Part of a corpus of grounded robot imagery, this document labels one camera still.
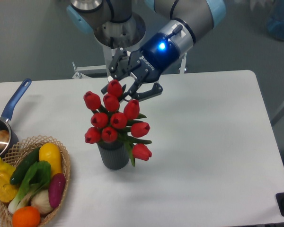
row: table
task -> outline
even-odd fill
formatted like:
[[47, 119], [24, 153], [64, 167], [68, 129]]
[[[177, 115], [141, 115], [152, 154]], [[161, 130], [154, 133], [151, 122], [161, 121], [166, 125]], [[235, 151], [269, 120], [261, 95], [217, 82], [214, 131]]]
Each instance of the table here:
[[[53, 136], [71, 156], [71, 184], [49, 227], [206, 226], [284, 222], [275, 194], [284, 167], [253, 72], [162, 75], [140, 103], [149, 161], [107, 169], [86, 144], [86, 91], [106, 79], [33, 81], [10, 125], [20, 139]], [[0, 114], [20, 82], [0, 83]]]

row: purple eggplant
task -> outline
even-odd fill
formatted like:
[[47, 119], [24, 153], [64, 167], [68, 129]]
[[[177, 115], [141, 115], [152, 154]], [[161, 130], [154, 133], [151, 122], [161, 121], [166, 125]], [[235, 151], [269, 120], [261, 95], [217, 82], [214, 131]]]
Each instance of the purple eggplant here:
[[57, 208], [61, 203], [65, 183], [64, 174], [55, 174], [52, 177], [48, 188], [48, 199], [52, 208]]

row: wicker basket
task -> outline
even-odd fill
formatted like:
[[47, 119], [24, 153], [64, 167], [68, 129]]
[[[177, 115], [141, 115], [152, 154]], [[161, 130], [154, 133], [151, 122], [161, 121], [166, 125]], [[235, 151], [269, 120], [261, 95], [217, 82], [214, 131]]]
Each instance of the wicker basket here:
[[[44, 226], [51, 219], [54, 218], [55, 214], [58, 212], [64, 201], [69, 186], [70, 173], [71, 173], [71, 161], [68, 151], [66, 150], [66, 147], [64, 147], [62, 143], [60, 143], [58, 140], [54, 139], [53, 137], [47, 137], [47, 136], [31, 137], [22, 140], [21, 142], [18, 142], [16, 145], [14, 145], [13, 148], [11, 148], [8, 151], [8, 153], [5, 155], [5, 157], [2, 159], [3, 161], [11, 164], [12, 166], [17, 167], [19, 163], [23, 160], [23, 158], [33, 149], [49, 142], [57, 145], [60, 148], [61, 157], [62, 157], [62, 171], [66, 178], [66, 184], [60, 205], [50, 214], [48, 214], [45, 218], [41, 218], [41, 222], [38, 225], [39, 227]], [[0, 201], [0, 226], [12, 227], [12, 215], [9, 213], [7, 205], [3, 204], [1, 201]]]

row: artificial flower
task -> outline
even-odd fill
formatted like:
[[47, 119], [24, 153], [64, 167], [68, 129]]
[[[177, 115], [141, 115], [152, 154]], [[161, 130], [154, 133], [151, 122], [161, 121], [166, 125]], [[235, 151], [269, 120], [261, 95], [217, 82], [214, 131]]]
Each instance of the artificial flower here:
[[106, 127], [102, 131], [101, 138], [106, 143], [112, 143], [117, 140], [118, 132], [112, 127]]
[[127, 118], [124, 113], [114, 113], [110, 118], [110, 123], [115, 129], [123, 129], [127, 124]]
[[119, 109], [119, 106], [120, 106], [119, 100], [114, 95], [106, 94], [103, 97], [103, 102], [104, 102], [105, 108], [110, 112], [115, 112]]
[[101, 106], [101, 100], [100, 97], [92, 93], [91, 91], [88, 91], [84, 97], [85, 105], [90, 110], [97, 110]]
[[93, 126], [102, 129], [108, 123], [108, 116], [106, 113], [95, 113], [90, 119], [90, 122]]
[[128, 120], [136, 119], [139, 116], [140, 106], [139, 101], [132, 99], [124, 108], [124, 114]]
[[85, 133], [85, 142], [86, 143], [98, 143], [101, 139], [101, 133], [97, 128], [91, 127]]
[[136, 124], [133, 124], [131, 127], [131, 133], [134, 137], [142, 137], [145, 136], [149, 130], [150, 130], [150, 125], [146, 122], [139, 122]]
[[112, 80], [107, 87], [107, 92], [111, 95], [116, 96], [117, 98], [123, 94], [122, 86], [118, 80]]
[[142, 143], [138, 143], [133, 147], [133, 157], [138, 158], [144, 161], [147, 161], [152, 156], [150, 150], [148, 150], [147, 146]]

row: bok choy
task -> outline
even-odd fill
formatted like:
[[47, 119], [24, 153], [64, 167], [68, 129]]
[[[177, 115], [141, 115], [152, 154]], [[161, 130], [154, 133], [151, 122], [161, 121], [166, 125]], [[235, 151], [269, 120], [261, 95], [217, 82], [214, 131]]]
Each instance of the bok choy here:
[[15, 198], [9, 204], [9, 212], [15, 213], [28, 205], [30, 199], [51, 181], [51, 165], [47, 161], [35, 162], [30, 166]]

